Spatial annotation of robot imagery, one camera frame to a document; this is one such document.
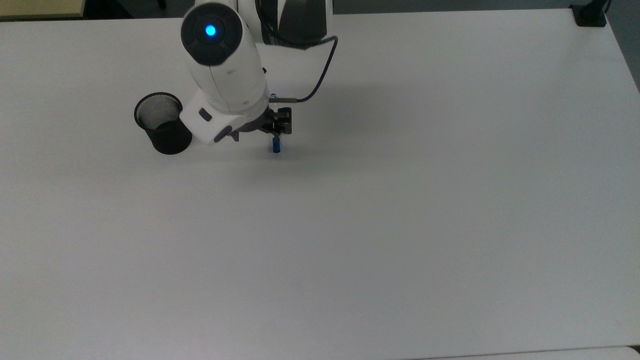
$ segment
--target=white table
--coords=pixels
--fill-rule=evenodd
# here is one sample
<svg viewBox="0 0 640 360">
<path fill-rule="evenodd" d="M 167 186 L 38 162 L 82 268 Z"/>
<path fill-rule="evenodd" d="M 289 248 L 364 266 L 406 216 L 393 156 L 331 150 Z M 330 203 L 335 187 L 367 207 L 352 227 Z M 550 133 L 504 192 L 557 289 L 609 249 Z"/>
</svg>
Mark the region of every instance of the white table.
<svg viewBox="0 0 640 360">
<path fill-rule="evenodd" d="M 0 24 L 0 358 L 640 343 L 640 95 L 570 10 L 344 15 L 294 133 L 153 150 L 179 19 Z M 260 48 L 306 95 L 328 48 Z"/>
</svg>

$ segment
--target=table surface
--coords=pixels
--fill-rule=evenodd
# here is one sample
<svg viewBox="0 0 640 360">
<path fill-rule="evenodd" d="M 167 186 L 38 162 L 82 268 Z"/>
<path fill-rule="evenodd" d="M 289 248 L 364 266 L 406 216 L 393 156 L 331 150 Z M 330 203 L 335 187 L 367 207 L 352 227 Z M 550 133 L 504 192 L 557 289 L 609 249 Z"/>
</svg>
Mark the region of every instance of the table surface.
<svg viewBox="0 0 640 360">
<path fill-rule="evenodd" d="M 3 0 L 0 20 L 81 17 L 84 0 Z"/>
<path fill-rule="evenodd" d="M 640 354 L 628 347 L 590 348 L 548 352 L 525 352 L 486 356 L 456 357 L 456 360 L 640 360 Z"/>
<path fill-rule="evenodd" d="M 176 156 L 180 19 L 0 24 L 0 357 L 385 360 L 640 343 L 640 95 L 570 10 L 335 16 L 294 133 Z M 302 96 L 328 46 L 259 47 Z"/>
</svg>

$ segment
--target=blue object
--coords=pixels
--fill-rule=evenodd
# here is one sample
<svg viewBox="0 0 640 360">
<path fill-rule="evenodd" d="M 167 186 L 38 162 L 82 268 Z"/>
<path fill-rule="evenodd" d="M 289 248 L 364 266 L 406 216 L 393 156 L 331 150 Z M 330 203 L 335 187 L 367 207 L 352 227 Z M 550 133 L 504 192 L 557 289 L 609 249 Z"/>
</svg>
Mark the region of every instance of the blue object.
<svg viewBox="0 0 640 360">
<path fill-rule="evenodd" d="M 273 138 L 273 152 L 276 154 L 280 152 L 280 139 Z"/>
<path fill-rule="evenodd" d="M 207 35 L 209 35 L 210 37 L 212 37 L 213 35 L 216 34 L 216 27 L 213 25 L 207 25 L 204 28 L 204 32 L 207 33 Z"/>
</svg>

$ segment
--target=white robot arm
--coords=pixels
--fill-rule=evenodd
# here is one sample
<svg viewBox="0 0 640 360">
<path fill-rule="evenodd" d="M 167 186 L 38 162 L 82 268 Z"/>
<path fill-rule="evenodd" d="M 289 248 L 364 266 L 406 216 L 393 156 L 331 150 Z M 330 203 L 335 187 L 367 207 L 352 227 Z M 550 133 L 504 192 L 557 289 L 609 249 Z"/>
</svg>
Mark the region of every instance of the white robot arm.
<svg viewBox="0 0 640 360">
<path fill-rule="evenodd" d="M 189 70 L 199 87 L 180 114 L 187 128 L 209 145 L 227 135 L 237 141 L 238 132 L 256 129 L 273 134 L 275 140 L 282 133 L 291 133 L 291 111 L 277 113 L 269 108 L 269 90 L 255 43 L 306 49 L 333 40 L 323 40 L 332 14 L 331 3 L 196 1 L 181 29 Z"/>
</svg>

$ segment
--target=black mesh cup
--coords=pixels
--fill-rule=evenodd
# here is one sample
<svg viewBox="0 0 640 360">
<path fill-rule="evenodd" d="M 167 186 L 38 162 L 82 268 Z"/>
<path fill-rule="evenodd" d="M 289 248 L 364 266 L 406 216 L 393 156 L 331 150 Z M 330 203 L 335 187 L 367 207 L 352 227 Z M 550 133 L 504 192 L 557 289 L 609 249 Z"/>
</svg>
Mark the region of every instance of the black mesh cup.
<svg viewBox="0 0 640 360">
<path fill-rule="evenodd" d="M 133 111 L 136 123 L 146 132 L 154 148 L 167 155 L 177 154 L 191 143 L 191 132 L 180 120 L 182 104 L 166 92 L 154 92 L 138 102 Z"/>
</svg>

